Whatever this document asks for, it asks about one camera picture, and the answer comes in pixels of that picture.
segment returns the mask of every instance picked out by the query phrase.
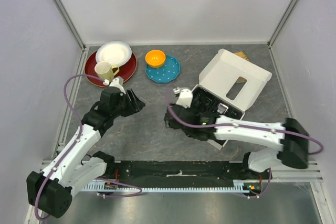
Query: cream mug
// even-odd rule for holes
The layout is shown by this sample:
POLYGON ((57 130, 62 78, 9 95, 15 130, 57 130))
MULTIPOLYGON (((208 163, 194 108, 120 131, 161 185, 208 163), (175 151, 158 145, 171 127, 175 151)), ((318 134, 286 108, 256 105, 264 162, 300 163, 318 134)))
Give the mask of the cream mug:
POLYGON ((111 66, 107 61, 101 61, 96 64, 94 71, 100 79, 112 81, 114 76, 119 72, 119 67, 117 65, 111 66))

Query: blue plate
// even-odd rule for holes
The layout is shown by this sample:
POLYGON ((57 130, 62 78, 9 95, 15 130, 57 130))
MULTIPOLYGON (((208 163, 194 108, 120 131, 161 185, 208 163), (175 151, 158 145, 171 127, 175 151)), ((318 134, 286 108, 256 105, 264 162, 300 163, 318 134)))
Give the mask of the blue plate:
POLYGON ((181 66, 179 61, 170 55, 166 55, 163 66, 159 68, 152 68, 149 65, 146 66, 148 78, 157 83, 167 83, 175 80, 180 72, 181 66))

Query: box lid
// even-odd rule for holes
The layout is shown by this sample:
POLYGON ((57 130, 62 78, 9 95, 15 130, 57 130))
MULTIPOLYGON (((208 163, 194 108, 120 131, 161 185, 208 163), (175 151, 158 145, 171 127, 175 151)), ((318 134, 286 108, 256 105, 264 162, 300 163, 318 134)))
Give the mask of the box lid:
POLYGON ((241 57, 221 49, 199 74, 200 85, 223 101, 246 111, 258 98, 272 74, 241 57), (239 77, 247 81, 234 100, 228 92, 239 77))

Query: red tray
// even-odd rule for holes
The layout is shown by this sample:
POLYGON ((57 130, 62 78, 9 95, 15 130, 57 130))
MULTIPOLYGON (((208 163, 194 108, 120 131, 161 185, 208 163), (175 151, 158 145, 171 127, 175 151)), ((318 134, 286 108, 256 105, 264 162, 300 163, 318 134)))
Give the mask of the red tray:
MULTIPOLYGON (((85 73, 90 74, 92 76, 97 76, 95 72, 95 66, 97 64, 96 53, 97 52, 94 52, 89 57, 89 59, 86 61, 85 68, 84 68, 85 73)), ((124 83, 127 82, 132 77, 132 75, 135 73, 135 70, 137 69, 137 65, 138 65, 138 61, 136 59, 136 56, 134 55, 134 53, 132 53, 130 60, 119 68, 119 73, 116 74, 116 77, 120 76, 124 79, 124 83)), ((102 81, 99 81, 99 80, 96 80, 90 77, 87 77, 87 78, 89 82, 91 82, 93 85, 106 88, 106 86, 103 85, 102 81)))

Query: yellow bowl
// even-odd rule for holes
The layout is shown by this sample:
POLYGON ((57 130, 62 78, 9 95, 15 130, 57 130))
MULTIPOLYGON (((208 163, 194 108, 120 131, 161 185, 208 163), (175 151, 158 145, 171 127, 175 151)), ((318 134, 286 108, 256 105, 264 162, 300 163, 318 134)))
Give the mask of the yellow bowl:
POLYGON ((159 68, 166 60, 166 54, 160 50, 152 50, 146 54, 145 60, 152 68, 159 68))

